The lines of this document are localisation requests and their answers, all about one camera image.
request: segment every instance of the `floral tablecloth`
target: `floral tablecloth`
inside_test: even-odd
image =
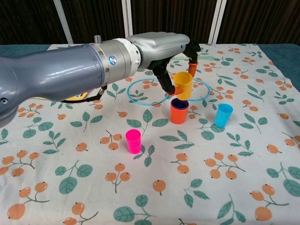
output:
[[[171,99],[129,102],[131,82],[154,78],[145,69],[101,101],[22,103],[0,128],[0,224],[299,224],[299,92],[257,45],[201,47],[215,60],[200,60],[195,77],[211,94],[190,102],[182,125],[169,121]],[[171,60],[168,70],[187,67]],[[143,85],[140,102],[160,89]],[[213,123],[220,103],[234,107],[225,128]],[[127,151],[130,128],[143,134],[138,155]]]

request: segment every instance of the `blue ring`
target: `blue ring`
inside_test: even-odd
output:
[[[203,83],[203,84],[207,87],[208,93],[207,93],[206,96],[204,96],[204,97],[202,97],[202,98],[190,98],[190,99],[188,99],[188,101],[196,102],[196,101],[201,101],[201,100],[207,99],[208,96],[210,95],[210,87],[209,87],[209,85],[208,85],[207,83],[205,83],[204,81],[197,80],[197,78],[196,78],[196,79],[193,79],[193,80],[194,80],[194,81],[198,81],[198,82]]]
[[[134,81],[134,82],[127,88],[127,97],[128,97],[131,101],[133,101],[134,103],[139,104],[139,105],[156,105],[156,104],[159,104],[159,103],[162,103],[162,102],[166,101],[166,100],[168,99],[168,97],[169,97],[168,95],[166,95],[164,99],[162,99],[162,100],[160,100],[160,101],[158,101],[158,102],[155,102],[155,103],[141,103],[141,102],[136,102],[134,99],[131,98],[131,96],[129,95],[129,90],[130,90],[130,88],[132,87],[132,85],[134,85],[135,83],[140,82],[140,81],[149,81],[149,80],[150,80],[150,81],[157,81],[157,82],[158,82],[157,79],[152,79],[152,78],[150,78],[150,79],[140,79],[140,80]]]

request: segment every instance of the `background wall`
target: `background wall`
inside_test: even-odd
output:
[[[199,43],[300,45],[300,0],[60,1],[74,43],[167,31]],[[63,43],[53,0],[0,1],[0,45]]]

